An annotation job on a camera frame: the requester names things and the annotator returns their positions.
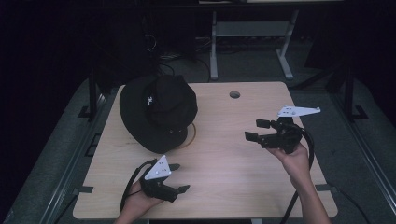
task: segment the table top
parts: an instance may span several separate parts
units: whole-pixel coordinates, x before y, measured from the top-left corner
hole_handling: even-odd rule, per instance
[[[161,203],[142,218],[283,217],[295,191],[290,178],[277,158],[245,139],[245,132],[276,132],[257,128],[255,121],[276,120],[284,105],[293,105],[286,85],[235,82],[190,86],[197,95],[195,131],[191,125],[185,144],[166,153],[169,163],[179,163],[181,167],[164,184],[191,187],[173,203]],[[93,187],[92,193],[79,194],[74,209],[76,218],[116,218],[122,193],[134,170],[145,161],[161,157],[143,148],[126,130],[120,117],[120,90],[83,184]],[[230,97],[231,91],[238,91],[240,97]],[[303,127],[299,118],[294,118],[294,122]],[[311,175],[314,184],[326,183],[316,160]],[[337,207],[331,193],[320,191],[318,195],[329,216],[335,216]],[[300,202],[290,216],[302,216]]]
[[[247,3],[288,3],[288,2],[343,2],[344,0],[247,0]],[[220,2],[210,2],[210,0],[205,1],[205,0],[201,0],[199,1],[201,4],[202,3],[229,3],[232,1],[220,1]]]

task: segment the black strap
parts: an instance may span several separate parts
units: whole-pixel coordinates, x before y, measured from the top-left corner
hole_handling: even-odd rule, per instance
[[[129,180],[128,184],[126,185],[125,191],[122,194],[122,199],[121,199],[121,204],[120,204],[120,210],[122,211],[123,206],[125,205],[125,200],[133,195],[134,193],[130,194],[129,193],[129,189],[131,188],[132,184],[134,183],[134,180],[136,179],[137,175],[140,173],[140,170],[148,164],[155,164],[157,162],[157,160],[152,160],[152,161],[146,161],[145,163],[143,163],[139,168],[136,168],[136,170],[134,171],[134,174],[131,176],[131,179]]]

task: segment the white fiducial plate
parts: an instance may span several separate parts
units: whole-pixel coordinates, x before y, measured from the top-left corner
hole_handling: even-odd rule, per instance
[[[277,113],[280,117],[299,117],[303,115],[316,114],[320,112],[320,108],[307,108],[307,107],[298,107],[298,106],[289,106],[285,105],[283,108]]]
[[[171,169],[169,168],[168,160],[166,159],[166,156],[163,155],[160,157],[157,163],[154,164],[151,170],[148,171],[148,173],[145,175],[145,179],[146,180],[156,179],[156,178],[166,177],[171,174],[172,172]]]

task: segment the black hat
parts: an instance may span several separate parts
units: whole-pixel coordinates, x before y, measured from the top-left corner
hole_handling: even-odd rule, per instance
[[[182,76],[146,76],[120,94],[125,127],[146,149],[163,154],[180,146],[198,111],[196,95]]]

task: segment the table leg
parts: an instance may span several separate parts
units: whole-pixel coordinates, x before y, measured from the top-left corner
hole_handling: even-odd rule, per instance
[[[280,66],[282,67],[283,73],[285,74],[286,79],[293,79],[293,74],[291,73],[288,61],[286,60],[286,51],[289,46],[289,42],[291,39],[291,35],[293,34],[294,26],[297,20],[299,10],[294,10],[291,15],[291,19],[288,25],[288,29],[285,34],[285,43],[283,44],[281,49],[276,50],[277,58],[279,59]]]
[[[217,80],[218,76],[218,58],[216,57],[216,11],[213,12],[212,21],[212,51],[210,52],[210,78]]]

